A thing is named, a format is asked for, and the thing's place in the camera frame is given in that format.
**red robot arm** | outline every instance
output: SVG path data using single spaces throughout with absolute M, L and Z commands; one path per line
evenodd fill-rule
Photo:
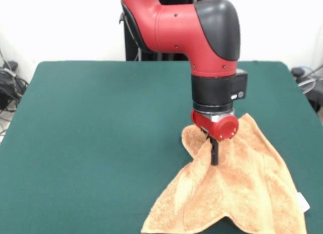
M 183 53 L 191 66 L 193 122 L 213 144 L 232 138 L 239 124 L 233 101 L 245 97 L 247 74 L 237 72 L 240 26 L 227 0 L 163 6 L 159 0 L 122 0 L 125 22 L 139 48 Z

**black stand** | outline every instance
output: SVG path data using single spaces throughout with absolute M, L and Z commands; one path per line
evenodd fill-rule
M 200 0 L 159 0 L 162 5 L 182 5 L 192 4 Z M 130 31 L 125 23 L 124 24 L 124 37 L 125 37 L 125 50 L 127 61 L 186 61 L 187 58 L 183 54 L 169 54 L 169 53 L 147 53 L 138 50 L 137 44 L 131 37 Z
M 323 81 L 317 81 L 315 87 L 306 94 L 306 97 L 314 111 L 318 113 L 323 106 Z

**green table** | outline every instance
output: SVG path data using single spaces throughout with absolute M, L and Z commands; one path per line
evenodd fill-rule
M 242 62 L 251 114 L 323 224 L 323 127 L 282 63 Z M 139 233 L 191 159 L 188 62 L 41 63 L 0 147 L 0 233 Z M 205 233 L 239 233 L 227 219 Z

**fabric fold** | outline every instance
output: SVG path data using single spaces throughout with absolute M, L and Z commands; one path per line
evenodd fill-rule
M 306 233 L 304 214 L 288 168 L 254 119 L 219 144 L 219 164 L 211 166 L 211 143 L 196 126 L 182 132 L 192 161 L 158 197 L 142 233 L 199 233 L 224 217 L 254 234 Z

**towel tag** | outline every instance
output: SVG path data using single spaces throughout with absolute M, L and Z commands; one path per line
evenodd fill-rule
M 305 200 L 304 196 L 299 192 L 297 193 L 297 199 L 298 199 L 299 204 L 301 205 L 303 213 L 305 213 L 306 211 L 308 211 L 310 209 L 309 204 Z

